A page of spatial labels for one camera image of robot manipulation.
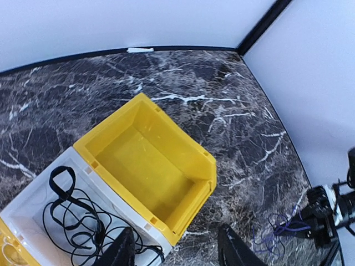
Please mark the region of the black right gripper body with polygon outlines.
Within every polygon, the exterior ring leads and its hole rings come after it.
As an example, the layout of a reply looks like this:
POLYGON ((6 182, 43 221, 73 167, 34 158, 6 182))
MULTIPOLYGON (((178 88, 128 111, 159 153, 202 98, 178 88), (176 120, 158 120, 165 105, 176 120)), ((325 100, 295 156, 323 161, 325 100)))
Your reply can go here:
POLYGON ((331 186, 317 186, 309 189, 306 195, 308 204, 301 211, 301 217, 310 229, 305 236, 314 240, 316 248, 329 247, 338 240, 336 193, 331 186))

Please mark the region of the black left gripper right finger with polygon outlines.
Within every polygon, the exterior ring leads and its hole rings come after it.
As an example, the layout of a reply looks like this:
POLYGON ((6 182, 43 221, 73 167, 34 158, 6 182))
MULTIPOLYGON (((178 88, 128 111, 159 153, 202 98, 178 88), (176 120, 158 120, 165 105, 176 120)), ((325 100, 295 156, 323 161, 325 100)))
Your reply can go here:
POLYGON ((266 266, 226 223, 219 227, 217 247, 219 265, 266 266))

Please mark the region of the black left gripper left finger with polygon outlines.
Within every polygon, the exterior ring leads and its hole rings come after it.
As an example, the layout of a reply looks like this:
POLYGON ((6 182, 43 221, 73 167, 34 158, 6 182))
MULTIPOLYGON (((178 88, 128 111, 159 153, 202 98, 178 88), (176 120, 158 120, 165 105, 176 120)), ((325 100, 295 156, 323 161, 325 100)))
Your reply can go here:
POLYGON ((135 265, 135 240, 133 230, 126 227, 95 262, 98 266, 135 265))

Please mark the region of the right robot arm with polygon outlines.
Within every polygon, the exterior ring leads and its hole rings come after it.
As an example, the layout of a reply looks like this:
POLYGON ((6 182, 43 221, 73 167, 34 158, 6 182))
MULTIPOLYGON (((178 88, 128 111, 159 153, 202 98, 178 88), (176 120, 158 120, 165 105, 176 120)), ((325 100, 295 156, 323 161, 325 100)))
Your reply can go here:
POLYGON ((336 241, 338 229, 345 228, 354 235, 354 148, 348 151, 348 162, 345 181, 306 192, 308 204, 301 211, 306 229, 300 231, 300 237, 314 240, 317 248, 336 241))

